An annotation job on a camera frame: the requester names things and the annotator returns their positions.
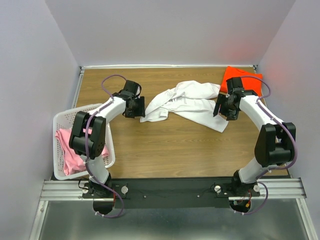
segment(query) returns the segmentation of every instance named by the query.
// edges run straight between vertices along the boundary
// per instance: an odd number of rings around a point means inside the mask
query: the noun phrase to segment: wooden tabletop
[[[251,67],[241,68],[253,72]],[[225,67],[86,69],[77,107],[104,103],[108,95],[102,80],[120,74],[142,86],[145,106],[159,93],[183,81],[221,84]],[[123,89],[120,77],[108,79],[104,86],[115,93]],[[253,157],[259,131],[243,113],[230,121],[223,133],[197,124],[174,113],[158,122],[139,122],[139,117],[117,116],[110,123],[115,164],[109,168],[113,178],[170,178],[232,176]],[[272,175],[287,175],[274,170]]]

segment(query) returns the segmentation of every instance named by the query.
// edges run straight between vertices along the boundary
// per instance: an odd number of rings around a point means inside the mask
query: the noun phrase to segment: red cloth
[[[232,66],[228,66],[225,70],[224,76],[223,76],[223,80],[221,83],[221,88],[220,88],[220,92],[223,93],[227,93],[228,89],[227,89],[227,80],[233,77],[242,77],[242,76],[246,76],[246,75],[250,75],[250,76],[255,76],[258,77],[260,79],[263,79],[263,75],[260,73],[251,73],[251,72],[247,72]],[[256,92],[256,94],[258,94],[258,96],[262,96],[261,94],[261,86],[262,86],[262,82],[251,78],[251,77],[244,77],[242,78],[242,84],[245,90],[253,90]]]

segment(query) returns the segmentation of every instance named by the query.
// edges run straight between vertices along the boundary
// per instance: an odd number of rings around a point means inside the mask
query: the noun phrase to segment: gray wall
[[[28,239],[53,171],[52,120],[70,107],[78,65],[43,0],[0,7],[0,239]]]
[[[297,0],[259,64],[272,88],[268,107],[297,127],[298,161],[307,205],[320,236],[320,1]]]
[[[257,64],[295,0],[46,0],[82,66]]]

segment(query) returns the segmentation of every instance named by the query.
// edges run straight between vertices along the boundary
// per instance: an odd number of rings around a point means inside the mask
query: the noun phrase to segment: plastic basket
[[[101,103],[77,107],[77,108],[60,112],[54,116],[53,118],[53,169],[54,169],[54,176],[58,180],[80,178],[85,175],[88,175],[88,172],[82,171],[82,172],[70,174],[68,176],[65,175],[64,173],[65,161],[64,161],[63,150],[61,148],[59,141],[55,138],[56,131],[59,129],[71,129],[74,124],[74,120],[77,112],[79,111],[88,112],[98,108],[100,105]],[[110,129],[109,123],[106,125],[106,128],[105,128],[105,144],[106,144],[106,148],[109,151],[109,156],[104,157],[103,162],[104,162],[105,168],[110,168],[115,163],[116,157],[115,157],[115,149],[112,141],[111,129]]]

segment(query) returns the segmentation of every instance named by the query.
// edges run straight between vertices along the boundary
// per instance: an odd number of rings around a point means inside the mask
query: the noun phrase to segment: white cloth
[[[175,88],[168,89],[150,102],[145,110],[145,117],[140,122],[157,122],[166,120],[169,112],[175,113],[222,133],[228,122],[220,115],[214,117],[215,101],[219,94],[220,85],[183,81]]]

